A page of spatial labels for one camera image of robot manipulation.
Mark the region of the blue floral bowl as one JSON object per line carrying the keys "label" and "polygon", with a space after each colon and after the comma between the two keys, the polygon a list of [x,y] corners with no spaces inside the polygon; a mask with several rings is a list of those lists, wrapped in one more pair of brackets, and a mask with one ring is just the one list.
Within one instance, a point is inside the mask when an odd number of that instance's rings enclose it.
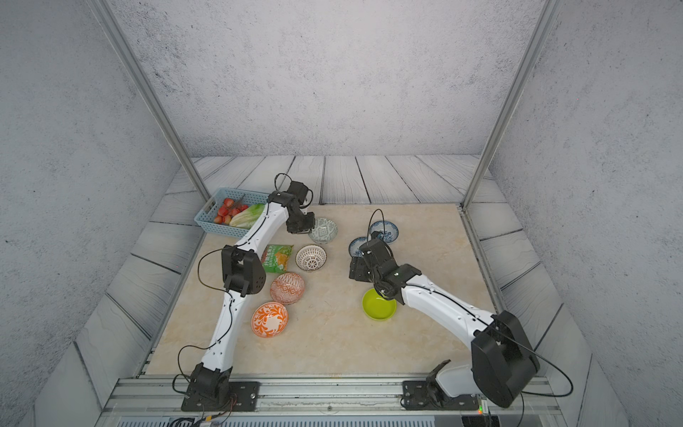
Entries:
{"label": "blue floral bowl", "polygon": [[358,237],[352,240],[349,245],[349,254],[351,257],[361,257],[362,251],[360,247],[367,242],[367,237]]}
{"label": "blue floral bowl", "polygon": [[390,245],[398,239],[399,228],[394,222],[380,220],[370,225],[369,234],[371,238],[380,238]]}

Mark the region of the green geometric pattern bowl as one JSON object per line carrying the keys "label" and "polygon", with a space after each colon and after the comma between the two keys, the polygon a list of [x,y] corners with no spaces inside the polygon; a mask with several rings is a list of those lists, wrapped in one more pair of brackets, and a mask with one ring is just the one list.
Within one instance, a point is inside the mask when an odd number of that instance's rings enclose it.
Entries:
{"label": "green geometric pattern bowl", "polygon": [[314,227],[308,233],[309,238],[318,245],[332,242],[337,234],[337,224],[327,217],[317,217]]}

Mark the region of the brown lattice pattern bowl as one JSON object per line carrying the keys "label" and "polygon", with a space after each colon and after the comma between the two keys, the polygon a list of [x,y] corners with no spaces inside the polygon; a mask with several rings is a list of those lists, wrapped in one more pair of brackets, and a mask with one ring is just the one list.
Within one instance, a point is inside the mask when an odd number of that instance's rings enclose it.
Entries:
{"label": "brown lattice pattern bowl", "polygon": [[307,245],[298,251],[295,262],[300,270],[314,272],[320,270],[327,262],[327,252],[321,246]]}

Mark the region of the red diamond pattern bowl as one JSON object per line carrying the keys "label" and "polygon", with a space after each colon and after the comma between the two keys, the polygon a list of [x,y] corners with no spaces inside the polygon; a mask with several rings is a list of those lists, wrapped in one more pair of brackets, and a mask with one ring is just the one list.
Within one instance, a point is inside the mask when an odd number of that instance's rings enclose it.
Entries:
{"label": "red diamond pattern bowl", "polygon": [[277,276],[270,285],[270,297],[283,305],[299,302],[305,292],[305,281],[297,273],[286,272]]}

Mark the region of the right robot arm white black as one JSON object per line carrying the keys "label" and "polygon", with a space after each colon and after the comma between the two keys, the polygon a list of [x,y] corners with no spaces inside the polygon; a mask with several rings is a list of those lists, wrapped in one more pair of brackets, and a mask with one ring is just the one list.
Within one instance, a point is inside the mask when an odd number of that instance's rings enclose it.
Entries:
{"label": "right robot arm white black", "polygon": [[446,407],[466,394],[482,395],[498,407],[510,407],[538,373],[540,363],[516,316],[494,314],[468,304],[437,286],[418,268],[397,264],[380,238],[359,247],[361,260],[350,266],[350,277],[373,283],[385,301],[394,301],[432,318],[471,352],[458,366],[441,362],[425,380],[435,407]]}

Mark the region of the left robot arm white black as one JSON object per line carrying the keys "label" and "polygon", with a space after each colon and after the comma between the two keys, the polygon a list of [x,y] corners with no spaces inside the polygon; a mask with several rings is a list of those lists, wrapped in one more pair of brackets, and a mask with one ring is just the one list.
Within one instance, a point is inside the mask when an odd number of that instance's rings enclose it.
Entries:
{"label": "left robot arm white black", "polygon": [[222,311],[205,354],[186,377],[181,411],[221,412],[231,408],[239,395],[229,378],[238,343],[239,324],[250,298],[266,284],[261,256],[276,232],[286,226],[291,234],[310,231],[315,215],[307,210],[311,190],[299,181],[290,181],[285,190],[274,190],[254,226],[233,246],[220,250],[222,262]]}

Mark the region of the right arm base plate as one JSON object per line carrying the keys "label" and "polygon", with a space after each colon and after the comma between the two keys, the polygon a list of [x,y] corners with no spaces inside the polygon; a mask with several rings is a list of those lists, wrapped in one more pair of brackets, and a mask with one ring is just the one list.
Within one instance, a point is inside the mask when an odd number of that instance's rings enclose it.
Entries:
{"label": "right arm base plate", "polygon": [[400,405],[408,411],[453,410],[479,411],[480,401],[476,395],[448,396],[436,382],[404,381]]}

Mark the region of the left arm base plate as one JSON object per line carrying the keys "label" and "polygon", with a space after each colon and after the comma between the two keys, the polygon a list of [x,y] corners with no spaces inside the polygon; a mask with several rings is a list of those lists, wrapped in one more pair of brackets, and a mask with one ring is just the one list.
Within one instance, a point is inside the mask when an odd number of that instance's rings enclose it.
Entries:
{"label": "left arm base plate", "polygon": [[181,404],[182,412],[254,412],[259,382],[223,382],[217,386],[191,384]]}

